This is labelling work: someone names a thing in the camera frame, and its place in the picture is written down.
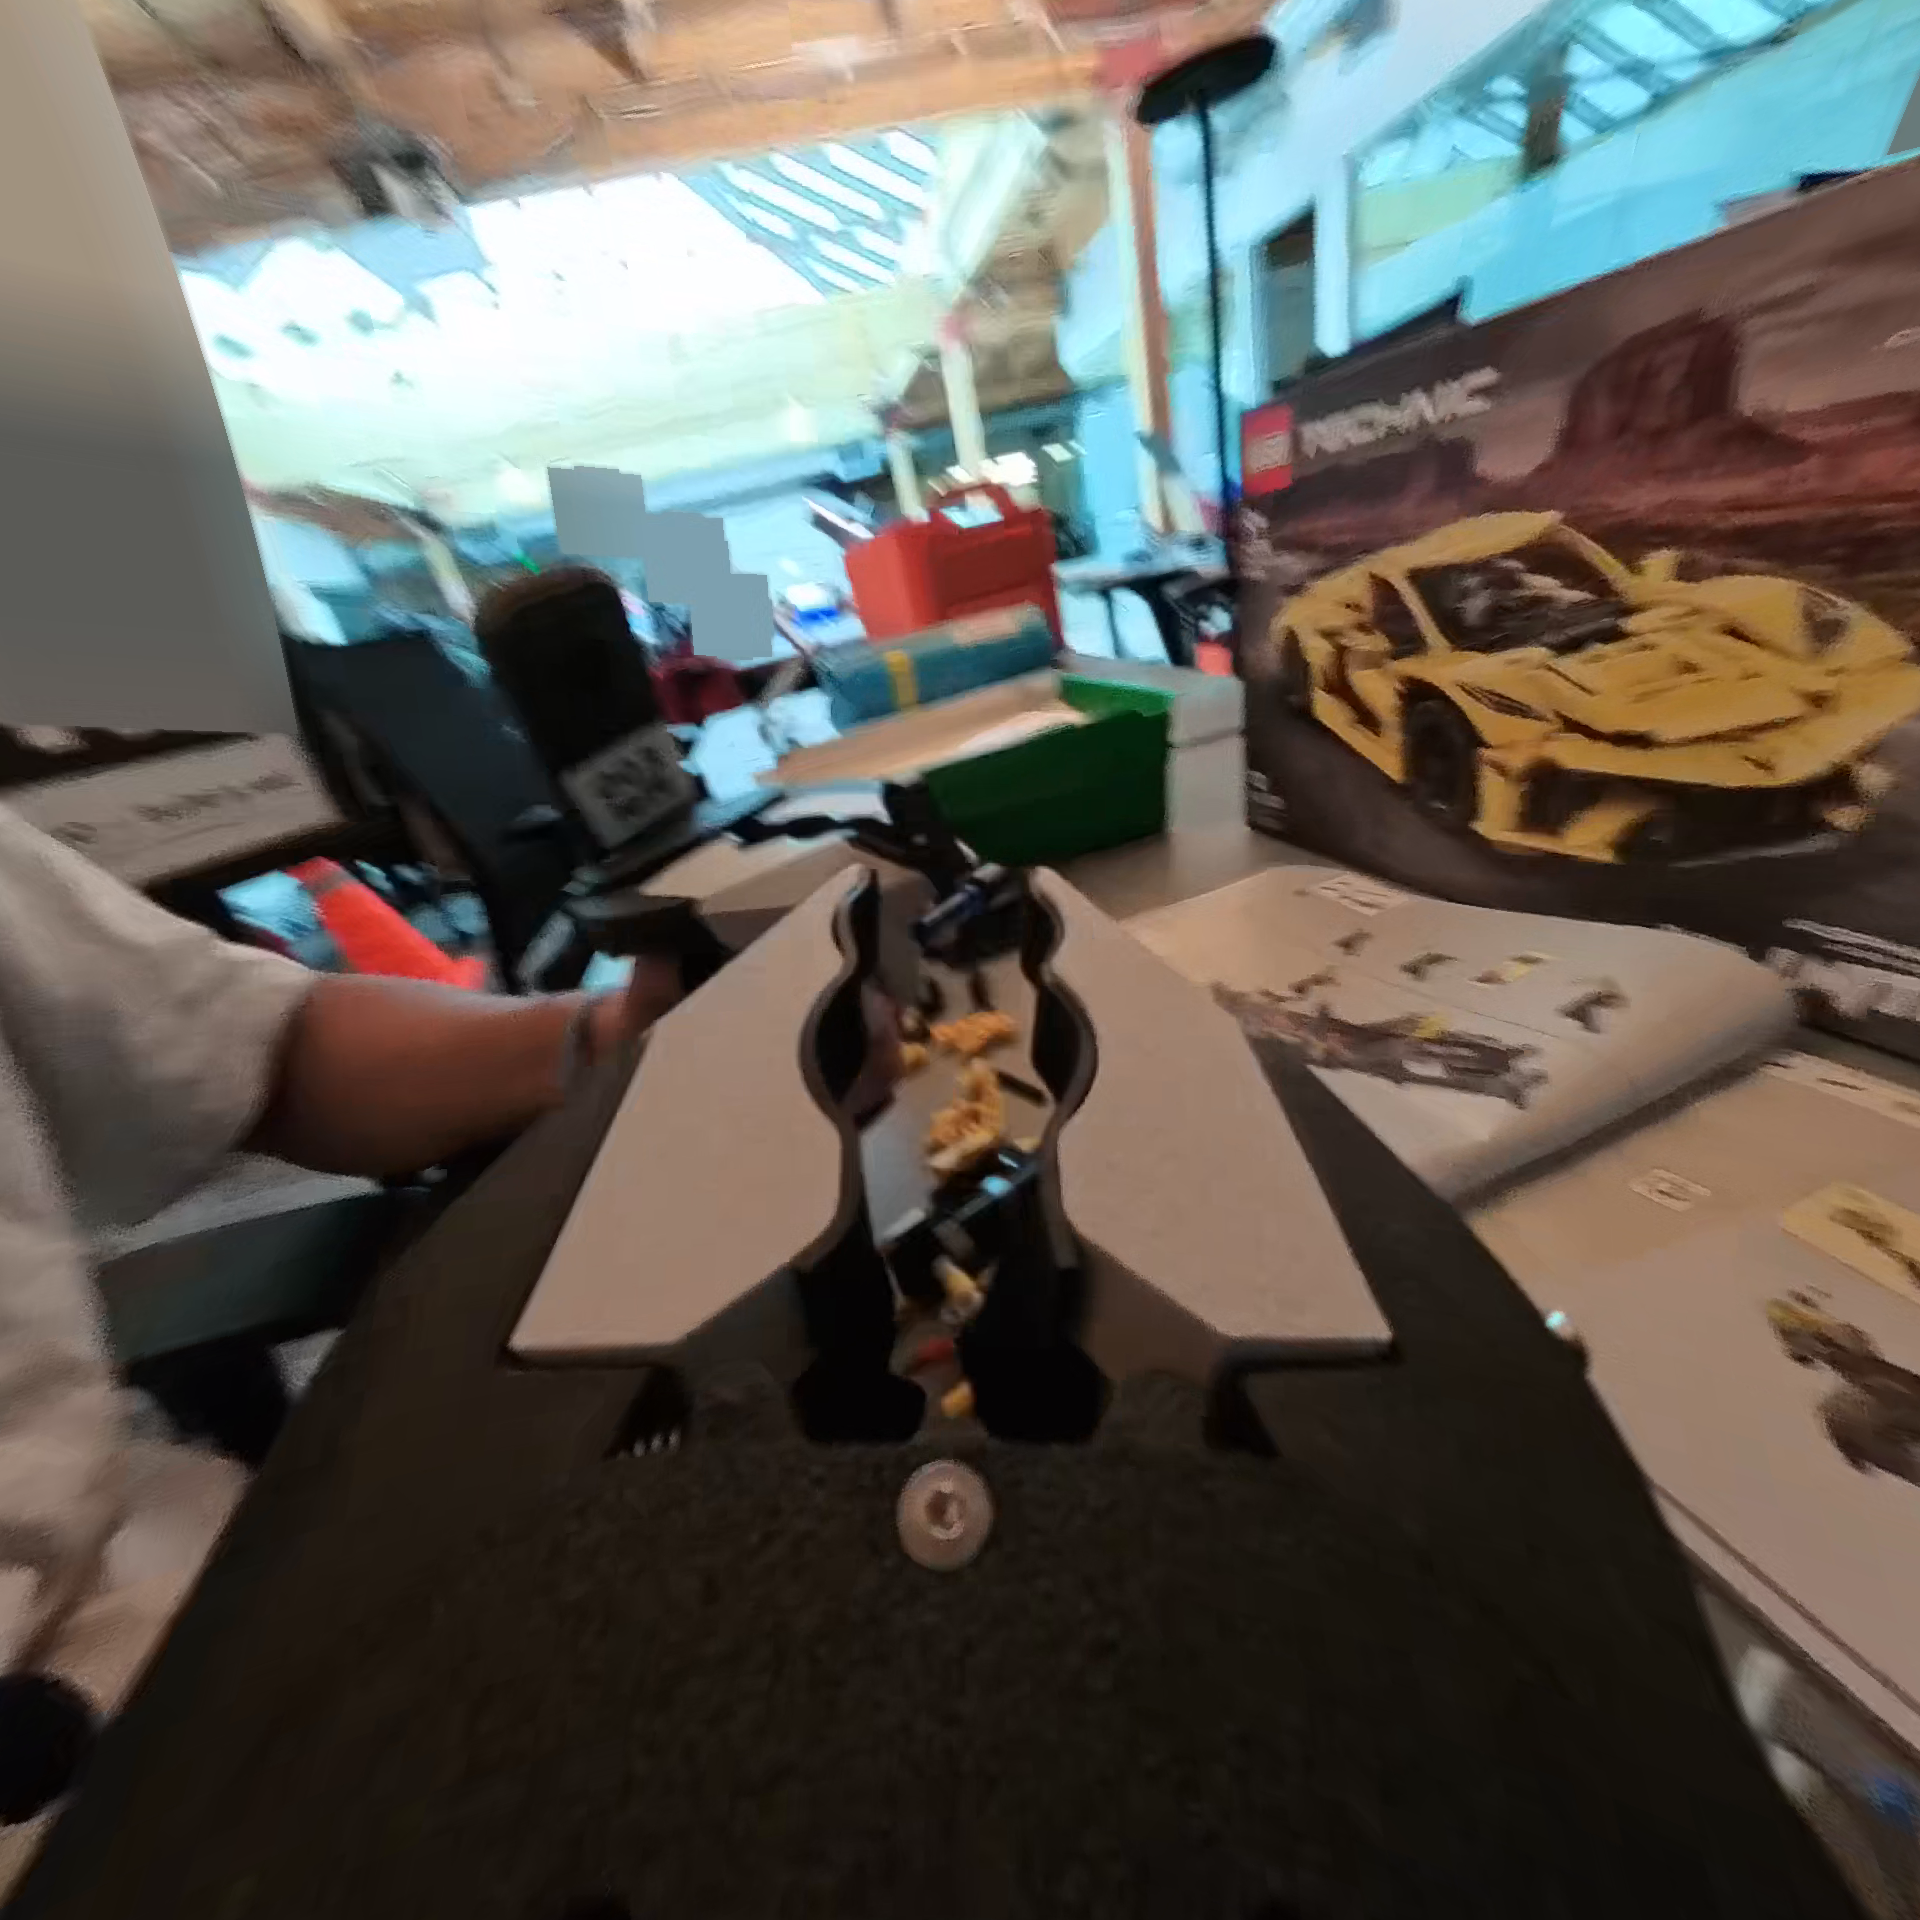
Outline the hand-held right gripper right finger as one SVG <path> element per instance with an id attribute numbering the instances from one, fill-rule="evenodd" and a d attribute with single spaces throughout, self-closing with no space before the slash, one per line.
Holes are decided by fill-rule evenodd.
<path id="1" fill-rule="evenodd" d="M 974 1421 L 1081 1445 L 1125 1386 L 1389 1359 L 1389 1324 L 1241 1029 L 1056 872 L 1024 884 L 1048 1109 L 960 1335 Z"/>

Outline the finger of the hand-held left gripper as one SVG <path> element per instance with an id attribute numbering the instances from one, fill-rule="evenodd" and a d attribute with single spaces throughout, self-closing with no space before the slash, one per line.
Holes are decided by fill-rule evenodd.
<path id="1" fill-rule="evenodd" d="M 935 899 L 960 895 L 976 876 L 976 855 L 946 820 L 922 778 L 880 783 L 877 813 L 799 812 L 773 818 L 783 799 L 736 820 L 726 836 L 742 849 L 774 842 L 839 840 L 855 852 L 921 876 Z"/>
<path id="2" fill-rule="evenodd" d="M 699 960 L 734 955 L 841 873 L 872 869 L 848 840 L 720 840 L 643 882 L 649 940 Z"/>

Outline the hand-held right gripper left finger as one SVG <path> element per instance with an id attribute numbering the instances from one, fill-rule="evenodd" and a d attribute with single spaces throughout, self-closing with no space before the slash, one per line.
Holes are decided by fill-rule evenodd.
<path id="1" fill-rule="evenodd" d="M 807 1439 L 911 1439 L 858 1125 L 895 1074 L 880 881 L 842 869 L 647 1036 L 518 1321 L 544 1369 L 761 1369 Z"/>

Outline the pile of yellow lego parts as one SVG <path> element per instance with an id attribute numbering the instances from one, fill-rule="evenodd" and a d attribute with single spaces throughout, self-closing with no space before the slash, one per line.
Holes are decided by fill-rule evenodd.
<path id="1" fill-rule="evenodd" d="M 1018 1092 L 1001 1072 L 1001 1055 L 1018 1037 L 1018 1023 L 993 1008 L 933 1025 L 921 1015 L 899 1023 L 898 1074 L 902 1082 L 936 1076 L 938 1099 L 921 1138 L 921 1162 L 935 1181 L 981 1170 L 1006 1151 L 1040 1148 L 1040 1096 Z"/>

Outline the lego car model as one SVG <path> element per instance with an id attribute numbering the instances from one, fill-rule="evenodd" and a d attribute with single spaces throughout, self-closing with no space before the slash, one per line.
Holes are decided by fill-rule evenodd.
<path id="1" fill-rule="evenodd" d="M 927 1196 L 880 1236 L 895 1303 L 890 1369 L 919 1387 L 938 1425 L 971 1425 L 976 1389 L 960 1335 L 990 1300 L 1038 1173 L 1035 1137 L 935 1177 Z"/>

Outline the lego instruction booklet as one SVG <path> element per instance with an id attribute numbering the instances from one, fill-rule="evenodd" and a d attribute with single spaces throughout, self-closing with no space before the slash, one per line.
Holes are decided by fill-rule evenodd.
<path id="1" fill-rule="evenodd" d="M 1470 1220 L 1697 1569 L 1915 1749 L 1915 1092 L 1686 933 L 1313 866 L 1129 931 Z"/>

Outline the printed lego set box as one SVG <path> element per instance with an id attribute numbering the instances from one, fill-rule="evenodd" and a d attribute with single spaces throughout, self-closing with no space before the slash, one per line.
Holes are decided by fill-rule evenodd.
<path id="1" fill-rule="evenodd" d="M 1912 1063 L 1915 328 L 1904 160 L 1243 412 L 1247 826 Z"/>

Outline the person's left hand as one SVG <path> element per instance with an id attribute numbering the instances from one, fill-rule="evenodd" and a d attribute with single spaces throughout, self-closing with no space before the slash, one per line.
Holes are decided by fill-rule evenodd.
<path id="1" fill-rule="evenodd" d="M 599 993 L 583 1015 L 585 1058 L 592 1067 L 618 1058 L 637 1044 L 685 996 L 683 963 L 677 955 L 643 954 L 630 960 L 624 981 Z"/>

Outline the teal box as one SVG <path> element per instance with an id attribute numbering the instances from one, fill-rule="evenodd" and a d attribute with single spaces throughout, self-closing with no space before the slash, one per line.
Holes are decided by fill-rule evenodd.
<path id="1" fill-rule="evenodd" d="M 957 699 L 1051 668 L 1059 642 L 1041 609 L 991 609 L 893 641 L 848 641 L 808 656 L 837 730 Z"/>

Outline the black office chair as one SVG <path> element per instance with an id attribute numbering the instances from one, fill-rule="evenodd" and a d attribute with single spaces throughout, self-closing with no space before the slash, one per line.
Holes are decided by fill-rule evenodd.
<path id="1" fill-rule="evenodd" d="M 421 629 L 351 644 L 283 634 L 278 644 L 334 799 L 379 826 L 389 865 L 477 906 L 497 984 L 522 993 L 520 967 L 578 858 L 504 701 Z"/>

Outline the green box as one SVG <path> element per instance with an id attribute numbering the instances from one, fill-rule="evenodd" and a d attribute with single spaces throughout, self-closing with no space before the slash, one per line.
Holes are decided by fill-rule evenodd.
<path id="1" fill-rule="evenodd" d="M 919 779 L 978 858 L 1059 869 L 1162 834 L 1175 708 L 1162 688 L 1048 674 Z"/>

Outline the white printed sign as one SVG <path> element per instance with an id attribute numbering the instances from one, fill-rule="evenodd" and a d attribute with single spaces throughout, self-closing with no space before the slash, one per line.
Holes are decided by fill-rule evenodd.
<path id="1" fill-rule="evenodd" d="M 133 884 L 346 826 L 303 747 L 283 735 L 2 727 L 2 803 Z"/>

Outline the person's white printed shirt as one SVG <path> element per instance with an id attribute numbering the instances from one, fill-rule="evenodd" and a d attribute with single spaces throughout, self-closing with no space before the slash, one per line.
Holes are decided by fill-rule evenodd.
<path id="1" fill-rule="evenodd" d="M 230 1513 L 238 1469 L 130 1435 L 96 1267 L 239 1151 L 312 981 L 3 812 L 7 1673 L 115 1706 Z"/>

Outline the black metal pole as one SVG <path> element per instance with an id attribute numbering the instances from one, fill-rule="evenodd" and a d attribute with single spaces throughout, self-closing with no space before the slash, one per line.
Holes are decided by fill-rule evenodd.
<path id="1" fill-rule="evenodd" d="M 1197 192 L 1203 241 L 1209 425 L 1216 469 L 1216 523 L 1231 505 L 1231 456 L 1225 379 L 1225 298 L 1219 292 L 1219 245 L 1216 227 L 1216 113 L 1275 72 L 1279 47 L 1267 27 L 1253 27 L 1213 41 L 1151 72 L 1135 90 L 1130 116 L 1143 132 L 1187 127 L 1197 153 Z"/>

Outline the black round object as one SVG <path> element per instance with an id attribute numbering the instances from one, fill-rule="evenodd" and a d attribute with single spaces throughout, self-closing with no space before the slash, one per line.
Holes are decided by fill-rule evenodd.
<path id="1" fill-rule="evenodd" d="M 22 1827 L 62 1802 L 97 1737 L 88 1698 L 48 1671 L 2 1676 L 2 1825 Z"/>

